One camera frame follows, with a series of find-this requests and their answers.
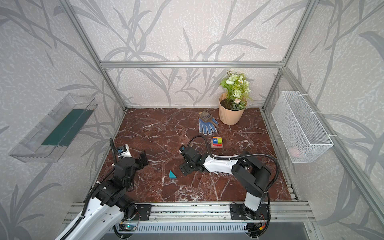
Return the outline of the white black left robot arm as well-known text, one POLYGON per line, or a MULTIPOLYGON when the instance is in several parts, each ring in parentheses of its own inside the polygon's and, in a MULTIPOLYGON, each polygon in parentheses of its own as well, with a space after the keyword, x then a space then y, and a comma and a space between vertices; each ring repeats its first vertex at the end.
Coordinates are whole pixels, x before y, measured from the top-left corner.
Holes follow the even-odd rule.
POLYGON ((134 188, 135 173, 149 164, 146 152, 138 159, 124 157, 114 166, 113 177, 97 182, 88 193, 83 210, 57 240, 100 240, 107 231, 140 212, 126 192, 134 188))

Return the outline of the pink block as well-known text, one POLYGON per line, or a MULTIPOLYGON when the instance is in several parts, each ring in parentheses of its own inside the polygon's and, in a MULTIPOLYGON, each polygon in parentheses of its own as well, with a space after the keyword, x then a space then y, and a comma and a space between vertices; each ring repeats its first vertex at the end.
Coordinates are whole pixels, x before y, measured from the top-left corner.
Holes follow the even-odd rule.
POLYGON ((214 149, 221 149, 221 148, 223 148, 223 143, 222 142, 218 142, 216 140, 212 140, 211 147, 214 148, 214 149))

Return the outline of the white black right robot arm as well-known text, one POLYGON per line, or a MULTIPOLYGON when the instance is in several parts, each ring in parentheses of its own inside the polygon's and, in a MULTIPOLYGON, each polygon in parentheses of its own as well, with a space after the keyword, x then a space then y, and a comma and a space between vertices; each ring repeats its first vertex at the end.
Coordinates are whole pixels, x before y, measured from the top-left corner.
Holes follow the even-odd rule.
POLYGON ((244 153, 228 157, 201 155, 193 149, 187 149, 181 155, 185 162, 180 165, 180 170, 185 176, 192 172, 220 172, 233 175, 247 191, 242 209, 235 210, 235 213, 245 219, 255 220, 261 215, 260 205, 280 174, 277 160, 266 154, 244 153), (272 180, 270 169, 257 157, 266 157, 275 163, 276 173, 272 180))

